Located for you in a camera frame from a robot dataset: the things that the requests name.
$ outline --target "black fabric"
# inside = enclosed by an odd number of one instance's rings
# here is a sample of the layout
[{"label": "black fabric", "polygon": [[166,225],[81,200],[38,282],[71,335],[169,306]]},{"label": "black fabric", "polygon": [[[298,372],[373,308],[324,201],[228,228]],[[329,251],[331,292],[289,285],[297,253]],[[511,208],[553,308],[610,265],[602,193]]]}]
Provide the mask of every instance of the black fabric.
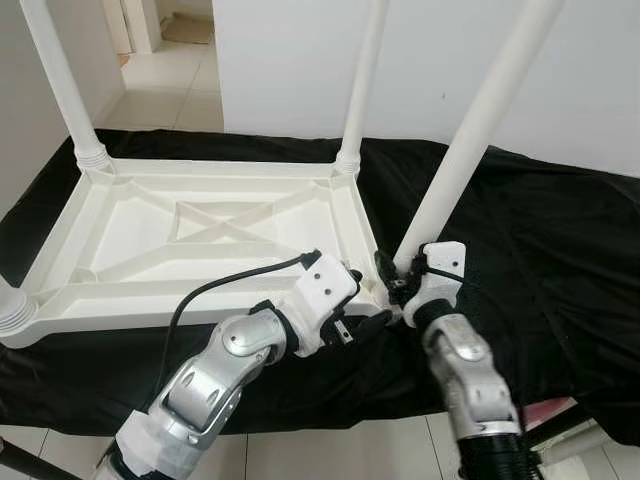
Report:
[{"label": "black fabric", "polygon": [[[338,140],[99,131],[117,157],[328,163]],[[427,141],[365,139],[358,187],[378,246],[393,253],[444,155]],[[67,141],[0,223],[0,271],[18,285],[78,178]],[[572,395],[617,441],[640,445],[640,181],[490,149],[441,240],[467,245],[459,306],[528,402]],[[287,357],[245,390],[226,433],[348,427],[442,409],[414,331],[347,320],[356,342]],[[178,329],[171,365],[212,326]],[[0,347],[0,422],[113,434],[152,387],[164,328],[51,335]]]}]

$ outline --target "white cylinder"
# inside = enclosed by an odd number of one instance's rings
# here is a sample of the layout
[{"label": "white cylinder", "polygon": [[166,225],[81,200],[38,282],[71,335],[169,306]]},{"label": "white cylinder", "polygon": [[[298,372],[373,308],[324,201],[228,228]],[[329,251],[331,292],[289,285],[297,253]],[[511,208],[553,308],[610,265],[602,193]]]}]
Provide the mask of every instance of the white cylinder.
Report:
[{"label": "white cylinder", "polygon": [[408,271],[420,245],[438,239],[562,4],[563,0],[526,1],[396,252],[399,271]]},{"label": "white cylinder", "polygon": [[342,135],[342,146],[336,155],[335,168],[340,173],[357,175],[360,171],[362,132],[384,34],[388,6],[389,0],[371,0],[371,10],[360,47],[360,58],[353,80],[347,121]]},{"label": "white cylinder", "polygon": [[69,62],[47,8],[46,0],[20,0],[31,36],[51,84],[64,121],[75,146],[80,168],[110,165],[105,146],[100,143],[82,102]]},{"label": "white cylinder", "polygon": [[0,276],[0,330],[18,328],[36,313],[36,303]]},{"label": "white cylinder", "polygon": [[542,450],[542,465],[553,465],[609,442],[609,435],[599,425],[593,425]]}]

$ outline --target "tiled floor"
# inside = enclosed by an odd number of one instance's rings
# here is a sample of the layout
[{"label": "tiled floor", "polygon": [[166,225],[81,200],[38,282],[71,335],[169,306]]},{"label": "tiled floor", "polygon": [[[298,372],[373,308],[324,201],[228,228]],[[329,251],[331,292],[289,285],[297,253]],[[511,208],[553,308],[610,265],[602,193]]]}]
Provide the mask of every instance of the tiled floor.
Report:
[{"label": "tiled floor", "polygon": [[[106,437],[0,426],[0,436],[80,478],[89,478]],[[362,422],[350,430],[218,437],[190,480],[458,480],[445,414]],[[640,449],[611,443],[554,465],[548,480],[636,480]],[[0,466],[2,480],[28,480]]]},{"label": "tiled floor", "polygon": [[163,42],[122,67],[127,91],[104,128],[222,132],[222,99],[214,44]]}]

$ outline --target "black cloth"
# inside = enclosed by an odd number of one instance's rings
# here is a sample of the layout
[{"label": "black cloth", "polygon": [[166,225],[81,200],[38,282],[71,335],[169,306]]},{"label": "black cloth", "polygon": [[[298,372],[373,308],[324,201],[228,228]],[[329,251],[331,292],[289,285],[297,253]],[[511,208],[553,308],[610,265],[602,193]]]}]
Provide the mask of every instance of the black cloth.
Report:
[{"label": "black cloth", "polygon": [[[328,163],[339,148],[335,139],[98,134],[113,156],[128,158]],[[364,140],[358,188],[379,248],[395,251],[445,150]],[[10,283],[22,281],[78,177],[67,141],[0,223],[0,271]],[[491,148],[441,240],[466,244],[466,277],[500,300],[504,315],[472,288],[459,295],[514,395],[528,403],[574,396],[615,440],[640,445],[640,181]],[[341,428],[442,410],[412,330],[348,321],[357,342],[266,368],[225,432]],[[202,349],[212,328],[179,328],[171,365]],[[0,347],[0,422],[113,434],[147,396],[164,333],[66,333]]]}]

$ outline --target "black cable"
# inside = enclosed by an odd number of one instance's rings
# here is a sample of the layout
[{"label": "black cable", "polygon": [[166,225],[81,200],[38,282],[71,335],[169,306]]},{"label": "black cable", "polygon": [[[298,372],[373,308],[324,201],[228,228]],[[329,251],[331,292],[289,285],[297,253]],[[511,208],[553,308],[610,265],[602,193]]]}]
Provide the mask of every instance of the black cable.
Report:
[{"label": "black cable", "polygon": [[490,303],[493,308],[500,314],[500,317],[503,322],[505,322],[508,330],[511,331],[511,334],[516,339],[517,345],[513,351],[513,356],[516,361],[515,367],[515,383],[518,385],[519,394],[516,399],[516,411],[518,412],[518,423],[520,424],[520,430],[522,431],[522,442],[523,442],[523,450],[526,455],[526,464],[530,470],[530,473],[534,475],[534,478],[542,478],[537,466],[532,465],[529,459],[529,442],[527,440],[527,426],[525,423],[524,417],[524,406],[526,404],[526,395],[525,395],[525,386],[524,386],[524,372],[526,365],[525,358],[525,348],[524,348],[524,339],[522,338],[522,332],[517,326],[517,323],[511,320],[511,317],[504,311],[500,302],[488,291],[484,288],[480,287],[480,285],[464,278],[456,275],[454,273],[446,272],[444,270],[439,270],[437,268],[426,267],[426,271],[429,273],[433,273],[434,275],[438,275],[440,277],[450,278],[451,280],[455,280],[456,282],[460,282],[462,285],[468,286],[476,290],[484,299]]},{"label": "black cable", "polygon": [[167,334],[164,339],[164,349],[162,351],[162,357],[160,359],[160,370],[158,371],[158,379],[156,381],[156,385],[153,389],[152,395],[150,397],[151,401],[160,393],[164,384],[166,372],[168,369],[169,363],[169,349],[171,348],[171,343],[173,341],[173,335],[175,329],[178,325],[178,321],[180,320],[180,316],[187,305],[198,295],[211,290],[213,288],[219,287],[221,285],[225,285],[227,283],[235,282],[238,280],[242,280],[243,278],[253,277],[256,275],[262,275],[264,273],[274,272],[276,270],[282,270],[283,268],[291,267],[297,263],[307,263],[309,261],[313,263],[313,259],[317,258],[320,255],[320,252],[317,250],[311,253],[303,253],[291,260],[287,260],[285,262],[276,263],[274,265],[269,265],[266,267],[254,268],[252,270],[247,270],[246,272],[235,273],[233,275],[229,275],[228,277],[220,278],[218,280],[213,280],[212,282],[205,283],[204,285],[196,288],[192,292],[188,293],[178,304],[173,315],[171,316],[171,321],[169,322],[169,328],[167,329]]}]

